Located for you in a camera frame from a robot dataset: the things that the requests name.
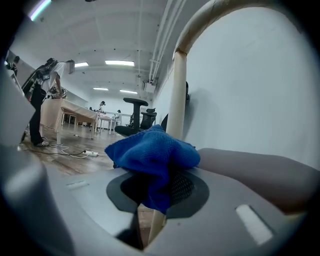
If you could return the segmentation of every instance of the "white sneaker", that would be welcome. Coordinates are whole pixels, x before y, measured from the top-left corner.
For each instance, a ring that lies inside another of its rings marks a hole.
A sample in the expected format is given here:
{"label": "white sneaker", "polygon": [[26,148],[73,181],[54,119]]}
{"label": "white sneaker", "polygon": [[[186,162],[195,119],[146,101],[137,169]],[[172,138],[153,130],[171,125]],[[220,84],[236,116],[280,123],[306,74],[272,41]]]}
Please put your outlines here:
{"label": "white sneaker", "polygon": [[42,141],[41,143],[35,145],[36,147],[48,147],[49,146],[49,142],[47,141]]}

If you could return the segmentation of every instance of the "blue cloth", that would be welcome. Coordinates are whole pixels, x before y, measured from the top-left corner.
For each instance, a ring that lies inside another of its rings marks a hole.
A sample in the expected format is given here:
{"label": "blue cloth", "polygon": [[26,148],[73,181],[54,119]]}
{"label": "blue cloth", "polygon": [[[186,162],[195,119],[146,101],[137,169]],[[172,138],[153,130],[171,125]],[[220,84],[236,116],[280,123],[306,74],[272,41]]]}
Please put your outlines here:
{"label": "blue cloth", "polygon": [[142,203],[162,213],[170,207],[166,192],[170,181],[168,164],[190,169],[200,162],[200,155],[191,144],[171,137],[160,125],[117,141],[105,153],[119,167],[152,175],[148,198]]}

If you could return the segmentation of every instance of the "beige curved pole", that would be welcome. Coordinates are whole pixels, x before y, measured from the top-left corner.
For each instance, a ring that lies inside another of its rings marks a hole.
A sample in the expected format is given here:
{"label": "beige curved pole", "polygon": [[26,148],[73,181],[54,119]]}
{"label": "beige curved pole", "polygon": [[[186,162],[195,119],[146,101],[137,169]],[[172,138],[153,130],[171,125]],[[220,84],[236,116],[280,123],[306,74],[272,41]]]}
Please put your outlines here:
{"label": "beige curved pole", "polygon": [[[173,88],[166,132],[174,138],[181,140],[183,135],[186,104],[187,55],[192,45],[212,23],[229,13],[249,7],[264,7],[279,11],[286,15],[297,27],[297,23],[290,13],[282,8],[279,2],[275,0],[211,0],[199,9],[181,32],[173,56]],[[165,218],[166,216],[161,212],[154,210],[149,243],[152,242],[161,231]]]}

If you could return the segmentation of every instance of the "tube light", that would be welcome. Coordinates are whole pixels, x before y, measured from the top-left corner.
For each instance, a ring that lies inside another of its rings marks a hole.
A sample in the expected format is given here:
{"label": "tube light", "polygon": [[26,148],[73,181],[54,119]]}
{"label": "tube light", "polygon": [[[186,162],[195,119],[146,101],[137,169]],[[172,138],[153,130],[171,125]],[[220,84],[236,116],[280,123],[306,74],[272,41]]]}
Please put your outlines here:
{"label": "tube light", "polygon": [[122,93],[127,93],[127,94],[138,94],[136,91],[131,91],[131,90],[120,90]]}
{"label": "tube light", "polygon": [[105,64],[107,64],[107,65],[131,66],[131,67],[135,66],[135,63],[133,61],[123,61],[123,60],[106,60]]}
{"label": "tube light", "polygon": [[87,66],[89,66],[87,62],[77,63],[74,65],[75,68],[87,67]]}
{"label": "tube light", "polygon": [[31,14],[30,19],[34,21],[36,17],[51,3],[51,0],[44,0]]}
{"label": "tube light", "polygon": [[93,88],[94,90],[99,90],[99,91],[109,91],[107,88]]}

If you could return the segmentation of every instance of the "white power strip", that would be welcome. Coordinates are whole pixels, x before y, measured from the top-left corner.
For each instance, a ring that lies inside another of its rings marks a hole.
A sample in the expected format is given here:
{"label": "white power strip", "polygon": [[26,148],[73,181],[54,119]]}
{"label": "white power strip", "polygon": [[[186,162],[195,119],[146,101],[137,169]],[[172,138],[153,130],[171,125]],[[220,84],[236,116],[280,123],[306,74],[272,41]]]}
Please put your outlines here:
{"label": "white power strip", "polygon": [[98,152],[87,151],[87,150],[85,152],[82,152],[82,154],[88,155],[88,156],[91,156],[91,157],[97,157],[98,156]]}

